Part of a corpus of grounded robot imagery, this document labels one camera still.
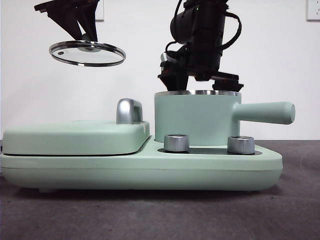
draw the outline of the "electrical outlet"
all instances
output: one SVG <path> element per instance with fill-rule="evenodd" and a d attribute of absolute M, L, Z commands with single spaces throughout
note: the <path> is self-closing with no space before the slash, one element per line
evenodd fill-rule
<path fill-rule="evenodd" d="M 105 9 L 104 9 L 104 1 L 105 0 L 100 0 L 98 1 L 98 5 L 96 6 L 95 10 L 95 20 L 97 22 L 103 22 L 105 20 Z"/>
<path fill-rule="evenodd" d="M 307 0 L 306 20 L 320 22 L 320 0 Z"/>

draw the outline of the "silver handle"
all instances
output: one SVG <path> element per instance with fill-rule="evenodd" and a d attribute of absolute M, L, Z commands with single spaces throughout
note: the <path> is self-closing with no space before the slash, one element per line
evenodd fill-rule
<path fill-rule="evenodd" d="M 141 102 L 123 98 L 116 107 L 116 124 L 133 124 L 143 121 Z"/>

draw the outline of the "wall outlet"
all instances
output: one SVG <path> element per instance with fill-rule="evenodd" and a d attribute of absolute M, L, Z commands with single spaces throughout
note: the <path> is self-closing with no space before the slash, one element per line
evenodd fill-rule
<path fill-rule="evenodd" d="M 306 20 L 320 22 L 320 0 L 307 0 Z"/>

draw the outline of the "black cable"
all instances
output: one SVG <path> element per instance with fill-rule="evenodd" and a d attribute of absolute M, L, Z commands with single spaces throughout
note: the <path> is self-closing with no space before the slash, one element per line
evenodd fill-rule
<path fill-rule="evenodd" d="M 181 2 L 182 2 L 182 0 L 179 0 L 179 1 L 178 1 L 178 4 L 176 5 L 175 11 L 174 11 L 174 17 L 173 17 L 173 26 L 174 26 L 174 31 L 175 31 L 176 33 L 177 33 L 177 15 L 178 15 L 178 11 L 179 11 Z M 171 41 L 171 42 L 169 42 L 169 43 L 165 46 L 165 53 L 168 52 L 168 47 L 169 47 L 171 44 L 176 44 L 176 43 L 177 43 L 177 41 Z"/>
<path fill-rule="evenodd" d="M 178 15 L 178 11 L 179 11 L 181 2 L 182 2 L 182 0 L 178 1 L 178 4 L 176 5 L 175 12 L 174 12 L 174 17 L 173 17 L 173 26 L 174 26 L 174 32 L 175 32 L 176 35 L 178 35 L 178 32 L 177 32 L 177 15 Z"/>
<path fill-rule="evenodd" d="M 231 12 L 225 12 L 225 16 L 226 17 L 230 17 L 230 18 L 233 18 L 233 19 L 237 19 L 238 20 L 238 23 L 239 23 L 239 27 L 238 27 L 238 30 L 236 31 L 235 35 L 233 36 L 233 38 L 231 38 L 230 41 L 226 42 L 225 44 L 221 45 L 218 49 L 220 50 L 225 50 L 227 48 L 229 48 L 232 44 L 235 43 L 235 41 L 240 37 L 240 34 L 241 34 L 241 31 L 242 31 L 242 23 L 240 21 L 240 18 L 235 15 L 234 13 L 231 13 Z"/>
<path fill-rule="evenodd" d="M 177 41 L 171 41 L 169 42 L 166 46 L 165 46 L 165 52 L 168 52 L 168 47 L 171 45 L 171 44 L 176 44 Z"/>

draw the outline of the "white wall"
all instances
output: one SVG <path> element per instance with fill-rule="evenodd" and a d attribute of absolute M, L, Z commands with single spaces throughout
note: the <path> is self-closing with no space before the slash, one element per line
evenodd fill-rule
<path fill-rule="evenodd" d="M 114 120 L 117 101 L 142 102 L 154 133 L 154 93 L 165 91 L 157 75 L 160 54 L 172 41 L 169 30 L 177 0 L 105 0 L 101 42 L 120 47 L 127 59 L 107 68 L 78 67 L 53 60 L 51 44 L 71 40 L 45 13 L 43 0 L 1 3 L 1 135 L 31 123 Z M 292 125 L 243 122 L 242 134 L 256 139 L 320 138 L 320 23 L 306 22 L 305 0 L 230 0 L 241 17 L 240 39 L 224 51 L 220 70 L 239 74 L 243 103 L 291 101 Z M 226 22 L 225 40 L 237 21 Z M 188 89 L 212 82 L 189 80 Z"/>

